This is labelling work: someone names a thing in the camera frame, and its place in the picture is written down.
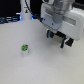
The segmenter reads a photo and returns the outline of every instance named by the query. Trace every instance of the metal part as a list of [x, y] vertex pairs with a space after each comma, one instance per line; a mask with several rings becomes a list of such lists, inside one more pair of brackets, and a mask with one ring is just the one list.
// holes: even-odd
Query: metal part
[[64, 14], [71, 9], [71, 5], [75, 0], [54, 0], [54, 12]]

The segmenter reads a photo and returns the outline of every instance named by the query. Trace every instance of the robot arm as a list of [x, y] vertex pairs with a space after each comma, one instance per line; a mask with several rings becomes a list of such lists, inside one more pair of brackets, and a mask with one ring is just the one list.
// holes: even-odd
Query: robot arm
[[83, 33], [84, 15], [72, 8], [74, 0], [43, 0], [42, 23], [48, 29], [47, 36], [62, 43], [68, 37], [67, 45], [80, 40]]

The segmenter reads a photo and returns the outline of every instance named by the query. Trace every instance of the white table surface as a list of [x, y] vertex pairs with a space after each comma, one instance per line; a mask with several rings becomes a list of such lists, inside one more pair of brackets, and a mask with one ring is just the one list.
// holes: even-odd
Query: white table surface
[[37, 20], [0, 24], [0, 84], [84, 84], [84, 35], [61, 49]]

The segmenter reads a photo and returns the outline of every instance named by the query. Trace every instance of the cable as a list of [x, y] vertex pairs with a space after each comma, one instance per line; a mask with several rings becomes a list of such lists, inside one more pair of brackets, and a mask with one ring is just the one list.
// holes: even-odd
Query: cable
[[25, 0], [25, 4], [26, 4], [26, 6], [27, 6], [27, 8], [28, 8], [28, 10], [29, 10], [29, 12], [36, 18], [36, 19], [38, 19], [38, 20], [42, 20], [40, 17], [37, 17], [36, 15], [34, 15], [33, 13], [32, 13], [32, 11], [31, 11], [31, 9], [29, 8], [29, 6], [28, 6], [28, 4], [27, 4], [27, 1]]

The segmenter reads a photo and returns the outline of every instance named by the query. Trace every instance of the white robot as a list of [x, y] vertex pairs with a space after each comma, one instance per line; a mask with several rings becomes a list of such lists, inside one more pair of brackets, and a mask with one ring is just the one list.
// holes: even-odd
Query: white robot
[[80, 40], [83, 34], [84, 12], [73, 8], [73, 3], [74, 0], [43, 0], [41, 6], [39, 20], [48, 29], [47, 37], [60, 42], [61, 48], [66, 39], [65, 43], [72, 46], [74, 40]]
[[[28, 3], [28, 6], [30, 7], [30, 0], [26, 0], [26, 2]], [[21, 20], [31, 20], [32, 15], [25, 4], [25, 0], [20, 0], [20, 3], [21, 3]]]

